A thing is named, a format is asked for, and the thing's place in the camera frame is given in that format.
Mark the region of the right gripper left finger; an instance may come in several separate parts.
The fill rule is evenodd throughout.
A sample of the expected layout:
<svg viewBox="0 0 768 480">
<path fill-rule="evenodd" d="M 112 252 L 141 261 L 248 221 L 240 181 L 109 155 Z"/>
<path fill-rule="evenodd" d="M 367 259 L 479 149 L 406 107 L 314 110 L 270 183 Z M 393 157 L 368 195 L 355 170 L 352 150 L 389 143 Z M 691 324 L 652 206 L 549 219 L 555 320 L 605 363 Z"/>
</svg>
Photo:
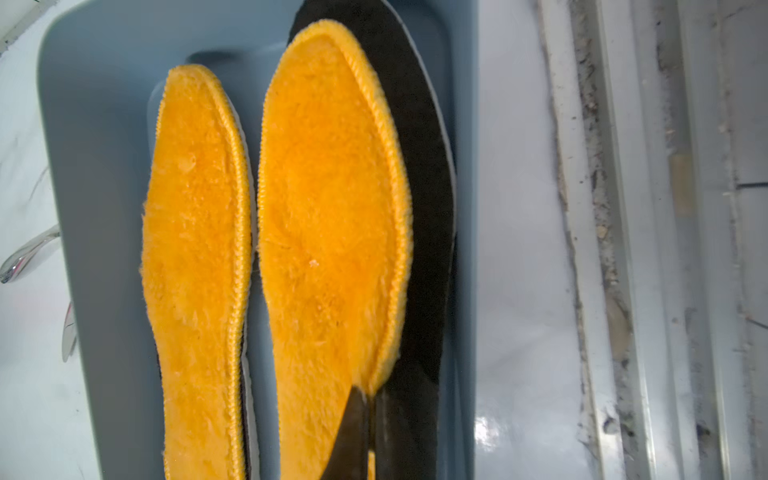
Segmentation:
<svg viewBox="0 0 768 480">
<path fill-rule="evenodd" d="M 369 459 L 368 397 L 350 389 L 343 417 L 321 480 L 366 480 Z"/>
</svg>

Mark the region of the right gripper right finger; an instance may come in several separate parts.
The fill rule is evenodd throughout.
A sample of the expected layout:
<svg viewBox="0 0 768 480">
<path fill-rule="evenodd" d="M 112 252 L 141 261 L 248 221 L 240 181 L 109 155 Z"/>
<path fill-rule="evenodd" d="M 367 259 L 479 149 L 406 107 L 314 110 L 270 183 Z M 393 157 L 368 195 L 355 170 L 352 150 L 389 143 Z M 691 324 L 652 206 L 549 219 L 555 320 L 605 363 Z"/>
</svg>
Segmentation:
<svg viewBox="0 0 768 480">
<path fill-rule="evenodd" d="M 375 477 L 435 479 L 438 385 L 416 362 L 395 365 L 375 399 Z"/>
</svg>

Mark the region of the blue storage box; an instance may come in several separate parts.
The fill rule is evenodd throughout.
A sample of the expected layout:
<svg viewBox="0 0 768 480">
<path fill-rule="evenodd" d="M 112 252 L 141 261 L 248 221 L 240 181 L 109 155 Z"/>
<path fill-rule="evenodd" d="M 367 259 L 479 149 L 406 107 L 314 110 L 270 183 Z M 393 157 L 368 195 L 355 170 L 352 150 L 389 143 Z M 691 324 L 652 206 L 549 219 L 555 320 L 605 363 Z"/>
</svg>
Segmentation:
<svg viewBox="0 0 768 480">
<path fill-rule="evenodd" d="M 429 74 L 456 168 L 457 239 L 440 380 L 441 479 L 474 475 L 478 5 L 393 3 Z M 160 370 L 139 266 L 168 71 L 208 66 L 258 153 L 295 1 L 87 1 L 43 37 L 38 94 L 99 470 L 163 477 Z"/>
</svg>

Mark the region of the metal fork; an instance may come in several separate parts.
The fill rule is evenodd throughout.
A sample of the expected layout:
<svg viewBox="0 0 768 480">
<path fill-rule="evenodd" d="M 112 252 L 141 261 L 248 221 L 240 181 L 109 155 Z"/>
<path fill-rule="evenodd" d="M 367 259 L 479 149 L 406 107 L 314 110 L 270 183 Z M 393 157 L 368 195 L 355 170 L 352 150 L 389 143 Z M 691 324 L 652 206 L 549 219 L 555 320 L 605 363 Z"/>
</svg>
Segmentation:
<svg viewBox="0 0 768 480">
<path fill-rule="evenodd" d="M 2 263 L 1 283 L 14 281 L 43 247 L 60 236 L 60 227 L 55 225 L 19 247 Z"/>
</svg>

